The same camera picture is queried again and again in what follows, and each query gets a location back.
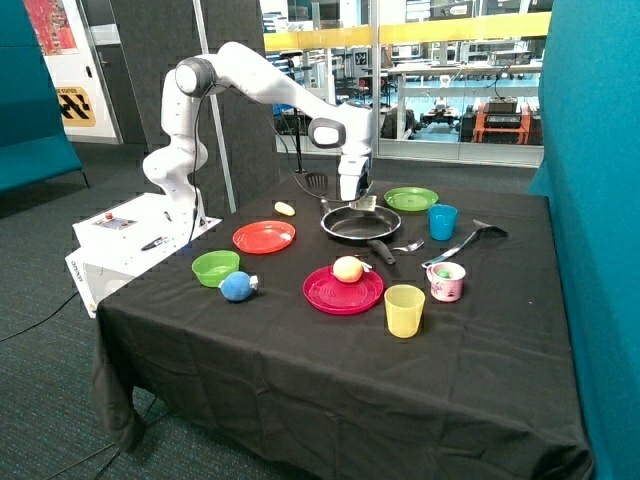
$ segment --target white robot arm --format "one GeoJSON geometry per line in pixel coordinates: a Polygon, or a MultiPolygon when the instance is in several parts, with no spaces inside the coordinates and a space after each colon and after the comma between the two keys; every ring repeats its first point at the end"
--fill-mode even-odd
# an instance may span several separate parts
{"type": "MultiPolygon", "coordinates": [[[[191,227],[195,195],[200,195],[187,179],[207,160],[207,150],[195,128],[200,102],[227,87],[236,87],[259,103],[291,105],[306,113],[312,118],[308,135],[314,145],[341,148],[338,173],[342,200],[352,201],[367,193],[371,186],[371,110],[349,104],[330,105],[253,50],[229,42],[217,54],[183,60],[165,78],[161,122],[171,143],[149,155],[143,169],[149,180],[171,198],[172,216],[178,222],[175,226],[191,227]]],[[[196,219],[200,221],[204,218],[202,201],[198,205],[196,219]]]]}

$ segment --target orange machine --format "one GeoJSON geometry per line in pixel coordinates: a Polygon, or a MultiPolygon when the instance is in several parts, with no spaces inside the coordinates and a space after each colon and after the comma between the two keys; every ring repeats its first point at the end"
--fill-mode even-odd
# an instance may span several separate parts
{"type": "Polygon", "coordinates": [[[476,114],[473,142],[526,145],[531,130],[529,105],[517,99],[495,97],[482,102],[476,114]]]}

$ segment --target blue ball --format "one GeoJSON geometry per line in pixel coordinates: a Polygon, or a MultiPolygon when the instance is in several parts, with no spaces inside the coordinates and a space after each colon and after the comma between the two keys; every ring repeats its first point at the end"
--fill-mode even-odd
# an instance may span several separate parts
{"type": "Polygon", "coordinates": [[[224,279],[220,291],[231,302],[241,302],[255,291],[249,283],[251,277],[244,272],[233,272],[224,279]]]}

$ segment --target green bowl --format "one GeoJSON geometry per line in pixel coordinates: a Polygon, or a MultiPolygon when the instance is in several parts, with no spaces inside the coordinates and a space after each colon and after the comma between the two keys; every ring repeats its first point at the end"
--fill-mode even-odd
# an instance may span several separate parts
{"type": "Polygon", "coordinates": [[[215,288],[240,267],[240,255],[230,250],[216,250],[196,258],[191,270],[205,287],[215,288]]]}
{"type": "Polygon", "coordinates": [[[384,199],[391,208],[407,212],[428,210],[438,201],[438,194],[418,187],[400,187],[389,190],[384,199]]]}

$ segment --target gray carpet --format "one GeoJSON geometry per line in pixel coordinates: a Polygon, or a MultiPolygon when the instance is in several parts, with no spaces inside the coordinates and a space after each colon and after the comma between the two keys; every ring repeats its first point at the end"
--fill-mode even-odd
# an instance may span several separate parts
{"type": "MultiPolygon", "coordinates": [[[[87,177],[70,173],[0,195],[0,339],[42,321],[75,292],[64,257],[77,248],[72,224],[157,192],[141,169],[138,146],[74,145],[87,177]]],[[[281,176],[288,175],[286,158],[281,176]]],[[[335,169],[312,158],[307,170],[335,169]]],[[[376,162],[380,179],[423,186],[523,192],[532,170],[376,162]]],[[[89,401],[94,322],[76,296],[41,325],[0,343],[0,478],[96,478],[116,448],[102,432],[89,401]]],[[[153,400],[136,390],[142,414],[153,400]]],[[[216,430],[191,425],[161,402],[153,404],[143,444],[118,455],[101,478],[307,479],[292,466],[267,462],[216,430]]]]}

